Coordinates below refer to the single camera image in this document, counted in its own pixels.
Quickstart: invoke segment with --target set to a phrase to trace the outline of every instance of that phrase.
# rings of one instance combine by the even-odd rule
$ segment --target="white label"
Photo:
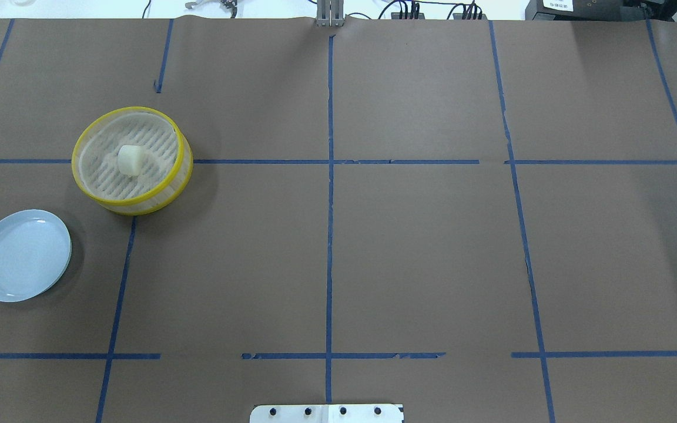
[[[573,0],[542,0],[542,5],[556,11],[573,11]]]

